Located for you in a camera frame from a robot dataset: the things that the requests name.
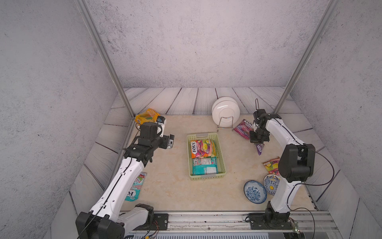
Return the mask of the purple Fox's berries bag back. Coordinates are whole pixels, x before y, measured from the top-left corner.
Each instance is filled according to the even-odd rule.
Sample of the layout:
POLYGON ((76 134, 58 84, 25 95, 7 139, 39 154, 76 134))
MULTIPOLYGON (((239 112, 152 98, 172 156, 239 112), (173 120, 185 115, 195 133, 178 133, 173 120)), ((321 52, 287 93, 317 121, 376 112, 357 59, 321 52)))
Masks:
POLYGON ((258 155, 261 155, 265 145, 262 143, 262 144, 255 144, 255 146, 256 146, 258 155))

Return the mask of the pink Fox's berries candy bag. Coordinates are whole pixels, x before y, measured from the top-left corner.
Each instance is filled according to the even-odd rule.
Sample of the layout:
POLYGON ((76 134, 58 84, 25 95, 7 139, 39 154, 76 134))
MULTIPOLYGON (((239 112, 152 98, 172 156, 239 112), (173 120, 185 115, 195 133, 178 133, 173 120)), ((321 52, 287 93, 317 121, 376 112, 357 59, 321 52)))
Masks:
POLYGON ((250 131, 253 131, 254 127, 253 124, 243 119, 242 122, 236 126, 233 130, 237 132, 239 135, 241 135, 243 138, 249 140, 250 139, 250 131))

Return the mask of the yellow orange candy bag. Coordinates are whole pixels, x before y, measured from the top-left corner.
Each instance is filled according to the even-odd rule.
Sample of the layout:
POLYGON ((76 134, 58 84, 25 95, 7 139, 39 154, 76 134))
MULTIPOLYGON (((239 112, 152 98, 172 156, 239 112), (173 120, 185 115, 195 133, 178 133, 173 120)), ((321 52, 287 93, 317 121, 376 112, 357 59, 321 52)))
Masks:
POLYGON ((143 124, 145 122, 156 122, 159 116, 160 114, 155 110, 148 108, 145 112, 138 114, 135 117, 135 122, 138 124, 143 124))

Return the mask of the pink yellow Fox's candy bag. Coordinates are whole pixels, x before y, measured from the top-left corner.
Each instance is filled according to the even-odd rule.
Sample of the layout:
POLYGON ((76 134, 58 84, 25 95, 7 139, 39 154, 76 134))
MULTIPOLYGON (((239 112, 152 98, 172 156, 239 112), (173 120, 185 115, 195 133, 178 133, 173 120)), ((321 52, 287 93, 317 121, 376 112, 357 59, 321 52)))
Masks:
POLYGON ((216 156, 215 143, 211 139, 191 140, 192 158, 210 158, 216 156))

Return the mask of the teal Fox's candy bag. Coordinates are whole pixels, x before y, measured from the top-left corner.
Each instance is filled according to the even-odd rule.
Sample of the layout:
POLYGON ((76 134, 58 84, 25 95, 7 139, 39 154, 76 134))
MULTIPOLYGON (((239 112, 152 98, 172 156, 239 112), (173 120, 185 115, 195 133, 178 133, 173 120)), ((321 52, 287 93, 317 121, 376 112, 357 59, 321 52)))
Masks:
POLYGON ((216 157, 209 158, 194 158, 192 174, 197 175, 209 175, 217 174, 217 161, 216 157))

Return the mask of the teal red Fox's fruits bag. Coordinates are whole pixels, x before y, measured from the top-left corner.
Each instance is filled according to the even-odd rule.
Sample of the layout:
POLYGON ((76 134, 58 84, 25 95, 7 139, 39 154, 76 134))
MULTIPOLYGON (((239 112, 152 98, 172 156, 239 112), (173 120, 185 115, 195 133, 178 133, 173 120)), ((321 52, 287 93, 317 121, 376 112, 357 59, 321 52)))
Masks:
POLYGON ((139 198, 139 194, 146 176, 147 176, 147 172, 141 172, 139 176, 137 176, 131 189, 127 193, 125 201, 133 202, 139 198))

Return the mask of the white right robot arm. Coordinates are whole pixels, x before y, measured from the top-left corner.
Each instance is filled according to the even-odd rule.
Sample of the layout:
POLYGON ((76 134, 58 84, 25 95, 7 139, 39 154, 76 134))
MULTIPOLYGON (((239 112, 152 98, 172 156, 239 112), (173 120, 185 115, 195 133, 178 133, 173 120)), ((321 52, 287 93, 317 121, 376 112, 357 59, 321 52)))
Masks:
POLYGON ((256 129, 250 131, 250 142, 262 144, 272 135, 284 149, 278 164, 281 180, 273 199, 265 210, 267 224, 286 221, 291 203, 299 189, 313 175, 315 147, 295 136, 278 114, 269 114, 264 109, 253 113, 256 129))

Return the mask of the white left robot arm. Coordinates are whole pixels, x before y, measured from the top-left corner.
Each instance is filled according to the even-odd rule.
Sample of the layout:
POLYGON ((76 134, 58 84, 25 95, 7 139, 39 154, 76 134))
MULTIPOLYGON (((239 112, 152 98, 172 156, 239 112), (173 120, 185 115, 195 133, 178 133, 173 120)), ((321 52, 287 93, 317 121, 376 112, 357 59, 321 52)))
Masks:
POLYGON ((121 207, 136 178, 152 162, 157 148, 172 148, 174 135, 164 135, 166 119, 144 122, 132 144, 124 150, 119 169, 101 198, 89 212, 81 212, 76 219, 80 239, 123 239, 131 231, 142 227, 149 230, 154 224, 154 209, 137 204, 122 215, 121 207))

